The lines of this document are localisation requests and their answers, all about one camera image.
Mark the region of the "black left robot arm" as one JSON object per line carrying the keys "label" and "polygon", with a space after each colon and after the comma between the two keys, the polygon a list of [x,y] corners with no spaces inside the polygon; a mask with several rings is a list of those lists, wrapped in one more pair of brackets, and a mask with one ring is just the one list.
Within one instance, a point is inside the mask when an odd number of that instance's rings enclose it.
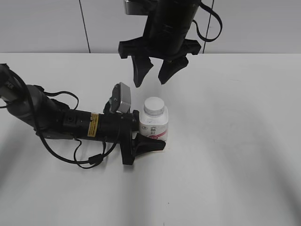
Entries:
{"label": "black left robot arm", "polygon": [[117,83],[102,113],[70,108],[56,99],[57,93],[46,92],[41,86],[27,85],[7,64],[0,66],[0,97],[8,112],[30,125],[43,145],[49,139],[99,141],[103,144],[100,154],[86,161],[60,157],[61,161],[76,164],[83,169],[98,166],[120,146],[122,162],[132,165],[137,156],[165,148],[165,142],[148,138],[139,133],[139,112],[131,110],[129,86]]}

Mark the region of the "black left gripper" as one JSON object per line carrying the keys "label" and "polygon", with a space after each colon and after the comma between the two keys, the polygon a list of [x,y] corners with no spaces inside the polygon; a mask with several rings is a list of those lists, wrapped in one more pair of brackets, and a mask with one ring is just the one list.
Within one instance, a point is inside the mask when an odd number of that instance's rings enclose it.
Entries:
{"label": "black left gripper", "polygon": [[133,165],[137,156],[162,151],[166,146],[163,140],[152,139],[141,134],[136,134],[132,140],[132,133],[138,131],[138,110],[132,113],[108,113],[99,116],[97,140],[119,144],[124,165]]}

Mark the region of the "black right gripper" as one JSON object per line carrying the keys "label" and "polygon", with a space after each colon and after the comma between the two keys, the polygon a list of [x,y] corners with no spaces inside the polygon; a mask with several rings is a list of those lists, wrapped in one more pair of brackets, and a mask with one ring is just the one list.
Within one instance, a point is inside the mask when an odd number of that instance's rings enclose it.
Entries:
{"label": "black right gripper", "polygon": [[189,61],[184,55],[200,52],[201,45],[197,40],[186,39],[189,28],[190,24],[147,23],[141,37],[119,42],[120,57],[132,58],[134,84],[137,88],[153,67],[149,57],[164,59],[158,74],[160,83],[164,85],[188,65]]}

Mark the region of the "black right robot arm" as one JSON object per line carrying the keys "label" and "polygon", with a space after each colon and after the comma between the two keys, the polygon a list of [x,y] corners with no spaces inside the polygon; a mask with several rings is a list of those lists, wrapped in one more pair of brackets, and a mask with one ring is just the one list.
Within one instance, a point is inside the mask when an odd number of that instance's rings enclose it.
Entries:
{"label": "black right robot arm", "polygon": [[197,0],[126,0],[125,13],[147,16],[141,37],[121,41],[118,52],[122,59],[132,58],[134,84],[138,88],[153,67],[151,58],[163,60],[158,74],[165,84],[189,61],[187,54],[197,55],[201,45],[186,35],[199,8]]}

